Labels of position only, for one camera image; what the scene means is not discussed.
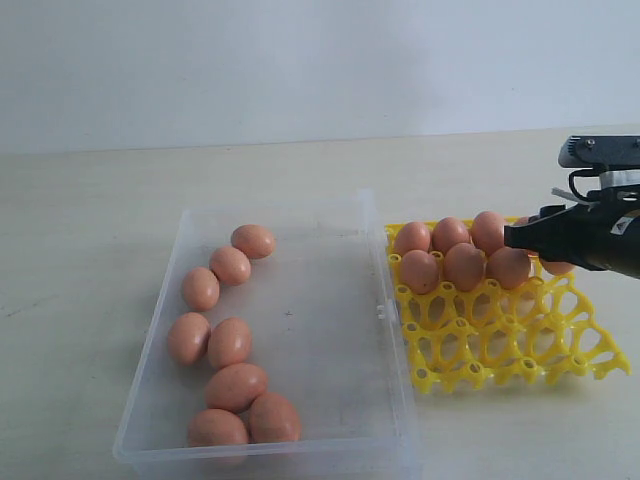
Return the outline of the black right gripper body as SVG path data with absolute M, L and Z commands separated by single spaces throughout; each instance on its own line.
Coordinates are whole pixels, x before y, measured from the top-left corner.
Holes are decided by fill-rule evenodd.
M 639 189 L 608 188 L 567 207 L 554 222 L 554 259 L 589 271 L 639 277 Z

